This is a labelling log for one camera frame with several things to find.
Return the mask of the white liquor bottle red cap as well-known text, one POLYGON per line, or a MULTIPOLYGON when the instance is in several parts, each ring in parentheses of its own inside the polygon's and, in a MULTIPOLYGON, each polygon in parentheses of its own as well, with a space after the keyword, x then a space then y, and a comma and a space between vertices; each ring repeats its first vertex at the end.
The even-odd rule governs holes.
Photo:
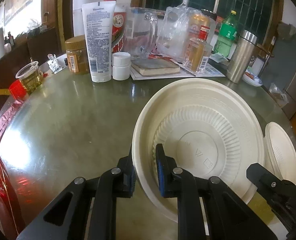
POLYGON ((125 4, 116 3, 115 5, 112 25, 112 54, 121 52, 124 47, 126 8, 125 4))

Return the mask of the small amber liquor bottle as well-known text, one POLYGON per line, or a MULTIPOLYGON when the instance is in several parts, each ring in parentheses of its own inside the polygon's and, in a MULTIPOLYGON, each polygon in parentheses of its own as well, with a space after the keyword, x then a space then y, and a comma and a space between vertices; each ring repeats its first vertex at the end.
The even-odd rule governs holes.
POLYGON ((202 25, 198 37, 189 40, 186 63, 192 72, 200 73, 206 68, 212 50, 207 42, 209 30, 209 27, 202 25))

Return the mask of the small white pill jar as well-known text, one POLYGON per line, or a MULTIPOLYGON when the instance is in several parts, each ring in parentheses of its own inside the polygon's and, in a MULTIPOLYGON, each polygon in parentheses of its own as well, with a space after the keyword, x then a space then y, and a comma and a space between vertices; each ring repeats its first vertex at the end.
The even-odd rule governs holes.
POLYGON ((117 81, 124 81, 130 77, 131 55, 117 52, 112 55, 112 77, 117 81))

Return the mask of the clear glass pitcher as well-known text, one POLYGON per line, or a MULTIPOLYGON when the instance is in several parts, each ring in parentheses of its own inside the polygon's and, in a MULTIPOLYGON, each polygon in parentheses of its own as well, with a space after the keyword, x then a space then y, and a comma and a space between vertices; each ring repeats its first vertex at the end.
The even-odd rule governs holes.
POLYGON ((124 52, 131 60, 147 59, 153 51, 158 35, 158 11, 130 7, 126 9, 124 52))

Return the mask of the white lotion tube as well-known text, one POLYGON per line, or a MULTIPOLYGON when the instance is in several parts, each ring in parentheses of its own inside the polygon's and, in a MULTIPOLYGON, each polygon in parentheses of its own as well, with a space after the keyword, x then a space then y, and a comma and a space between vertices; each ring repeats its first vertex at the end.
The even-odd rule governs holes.
POLYGON ((91 80, 94 83, 111 79, 112 25, 116 1, 82 5, 83 26, 91 80))

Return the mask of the clear cup of tea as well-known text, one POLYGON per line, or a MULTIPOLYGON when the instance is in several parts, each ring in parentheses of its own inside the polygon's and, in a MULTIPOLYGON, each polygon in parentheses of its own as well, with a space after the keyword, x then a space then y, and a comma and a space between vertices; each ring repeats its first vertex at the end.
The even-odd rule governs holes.
POLYGON ((31 95, 43 82, 43 72, 40 70, 39 62, 33 61, 21 68, 15 78, 20 81, 23 88, 31 95))

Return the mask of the clear plastic water jug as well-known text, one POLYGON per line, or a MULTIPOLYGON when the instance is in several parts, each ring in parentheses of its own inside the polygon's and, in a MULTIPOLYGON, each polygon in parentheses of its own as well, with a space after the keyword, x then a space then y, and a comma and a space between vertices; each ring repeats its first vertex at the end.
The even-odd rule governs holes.
POLYGON ((184 61, 190 39, 197 38, 201 28, 205 28, 206 38, 210 29, 210 18, 188 3, 183 0, 176 7, 167 7, 156 41, 159 53, 179 62, 184 61))

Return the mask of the old book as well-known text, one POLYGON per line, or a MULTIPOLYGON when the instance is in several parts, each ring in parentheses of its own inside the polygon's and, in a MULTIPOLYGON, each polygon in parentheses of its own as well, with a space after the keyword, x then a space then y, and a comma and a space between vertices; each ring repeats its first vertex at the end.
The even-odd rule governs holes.
POLYGON ((180 66, 164 59, 138 59, 131 61, 131 66, 142 76, 177 74, 180 66))

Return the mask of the blue white ceramic dish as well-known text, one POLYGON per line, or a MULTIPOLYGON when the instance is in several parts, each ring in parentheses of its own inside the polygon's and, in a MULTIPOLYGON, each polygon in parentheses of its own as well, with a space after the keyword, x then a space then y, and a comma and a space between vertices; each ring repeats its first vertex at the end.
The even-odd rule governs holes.
POLYGON ((242 80, 253 87, 261 87, 263 85, 261 79, 253 74, 253 72, 249 69, 247 69, 243 74, 242 80))

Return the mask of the red tissue pack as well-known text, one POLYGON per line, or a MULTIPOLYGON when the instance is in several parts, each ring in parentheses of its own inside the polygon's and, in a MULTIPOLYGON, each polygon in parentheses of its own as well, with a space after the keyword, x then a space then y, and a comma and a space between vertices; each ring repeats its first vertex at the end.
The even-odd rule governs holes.
POLYGON ((15 100, 0 116, 0 141, 2 139, 2 136, 5 130, 7 129, 12 119, 17 114, 17 112, 19 111, 19 109, 23 104, 24 104, 24 100, 22 99, 15 100))

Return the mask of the small cream disposable bowl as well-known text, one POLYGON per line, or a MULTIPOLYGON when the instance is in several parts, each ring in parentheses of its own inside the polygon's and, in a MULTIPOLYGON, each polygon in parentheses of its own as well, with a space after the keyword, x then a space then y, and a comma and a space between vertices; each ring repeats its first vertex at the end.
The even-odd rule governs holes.
POLYGON ((264 167, 278 179, 296 185, 296 150, 279 124, 270 122, 265 126, 264 146, 264 167))

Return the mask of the red plastic cup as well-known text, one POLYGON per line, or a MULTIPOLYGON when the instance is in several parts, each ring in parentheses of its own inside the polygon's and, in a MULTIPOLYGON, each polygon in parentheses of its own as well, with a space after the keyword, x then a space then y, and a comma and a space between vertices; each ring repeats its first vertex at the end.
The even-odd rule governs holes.
POLYGON ((19 80, 10 85, 9 92, 14 100, 25 101, 28 98, 28 93, 19 80))

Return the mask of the steel thermos flask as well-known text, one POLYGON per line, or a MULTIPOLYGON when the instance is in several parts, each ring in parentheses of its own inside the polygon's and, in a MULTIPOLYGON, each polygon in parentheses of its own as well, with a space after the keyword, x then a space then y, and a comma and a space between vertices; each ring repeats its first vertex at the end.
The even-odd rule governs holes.
POLYGON ((238 83, 241 80, 251 61, 256 44, 256 35, 248 30, 243 30, 227 68, 226 77, 231 82, 238 83))

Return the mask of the large cream disposable plate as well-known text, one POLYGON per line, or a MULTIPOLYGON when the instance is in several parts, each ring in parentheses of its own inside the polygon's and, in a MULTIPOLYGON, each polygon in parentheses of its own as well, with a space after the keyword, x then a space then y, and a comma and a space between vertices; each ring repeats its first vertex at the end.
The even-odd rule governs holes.
POLYGON ((217 176, 245 203, 256 187, 246 176, 264 164, 264 138, 250 106, 213 80, 190 78, 160 89, 145 105, 132 138, 132 160, 145 194, 168 219, 177 220, 177 202, 160 195, 156 146, 194 176, 217 176))

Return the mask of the red wedding glass plate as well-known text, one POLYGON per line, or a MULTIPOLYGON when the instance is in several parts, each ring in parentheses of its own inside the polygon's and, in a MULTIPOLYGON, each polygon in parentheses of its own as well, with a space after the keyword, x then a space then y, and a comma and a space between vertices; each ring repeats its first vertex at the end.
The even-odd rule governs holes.
POLYGON ((19 201, 0 158, 0 222, 7 239, 16 239, 25 228, 19 201))

